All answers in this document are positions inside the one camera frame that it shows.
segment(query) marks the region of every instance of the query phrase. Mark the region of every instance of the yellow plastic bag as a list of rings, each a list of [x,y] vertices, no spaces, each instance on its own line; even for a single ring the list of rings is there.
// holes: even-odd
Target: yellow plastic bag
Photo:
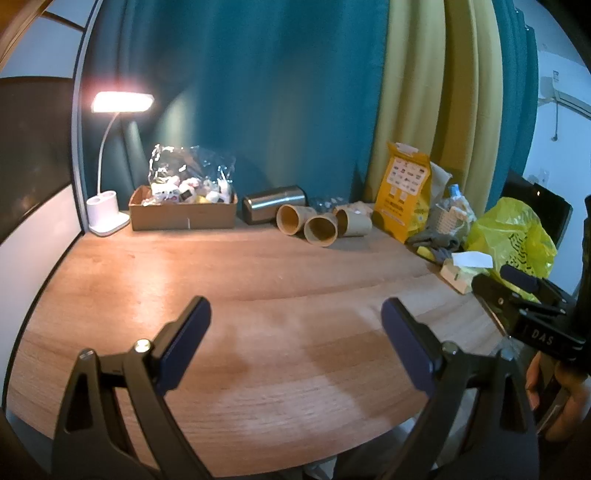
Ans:
[[[501,267],[509,264],[528,275],[548,278],[556,256],[554,242],[540,218],[525,203],[508,197],[501,198],[472,225],[465,248],[492,256],[491,276],[528,300],[535,297],[502,280]]]

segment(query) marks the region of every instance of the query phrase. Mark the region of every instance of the tissue box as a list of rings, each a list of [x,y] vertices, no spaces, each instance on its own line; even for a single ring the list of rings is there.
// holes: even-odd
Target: tissue box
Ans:
[[[453,253],[443,262],[440,275],[462,295],[472,291],[472,279],[493,267],[492,257],[482,252]]]
[[[129,215],[133,230],[197,230],[204,228],[234,228],[238,197],[232,203],[165,203],[142,205],[150,198],[150,187],[137,188],[129,200]]]

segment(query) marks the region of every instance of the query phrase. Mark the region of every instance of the lamp base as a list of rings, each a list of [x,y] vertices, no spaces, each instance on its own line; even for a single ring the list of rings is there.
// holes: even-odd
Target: lamp base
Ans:
[[[98,236],[109,236],[129,223],[129,215],[119,211],[114,190],[99,193],[86,201],[88,228]]]
[[[108,221],[102,222],[98,225],[89,225],[88,228],[97,236],[109,236],[118,230],[121,230],[129,223],[129,215],[127,213],[118,212],[116,216],[109,218]]]

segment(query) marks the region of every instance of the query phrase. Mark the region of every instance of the plastic bag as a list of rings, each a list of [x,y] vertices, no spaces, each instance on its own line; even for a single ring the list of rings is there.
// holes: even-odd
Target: plastic bag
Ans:
[[[203,147],[157,144],[150,158],[148,181],[152,196],[144,205],[172,203],[232,203],[236,158]]]
[[[431,200],[429,208],[435,207],[445,194],[445,187],[447,186],[452,174],[443,170],[439,165],[431,162]]]
[[[492,256],[491,276],[532,301],[533,295],[501,278],[501,267],[509,264],[528,275],[548,278],[556,256],[554,242],[540,218],[527,204],[508,197],[501,198],[472,225],[465,248]]]
[[[347,200],[343,197],[314,197],[309,201],[309,205],[318,213],[332,212],[337,207],[346,204]]]
[[[476,222],[476,215],[457,184],[450,185],[450,197],[441,199],[429,210],[427,226],[438,233],[453,235],[463,243]]]

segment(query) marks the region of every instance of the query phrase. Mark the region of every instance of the wooden tabletop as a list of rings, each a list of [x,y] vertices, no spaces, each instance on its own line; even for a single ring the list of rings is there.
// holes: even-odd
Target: wooden tabletop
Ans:
[[[127,351],[202,295],[211,328],[166,402],[211,473],[326,458],[400,424],[426,401],[381,329],[386,298],[400,297],[440,339],[467,351],[488,353],[499,341],[478,301],[436,271],[376,229],[330,248],[272,226],[87,234],[27,326],[8,408],[52,437],[81,349]],[[151,462],[129,397],[119,393],[138,454]]]

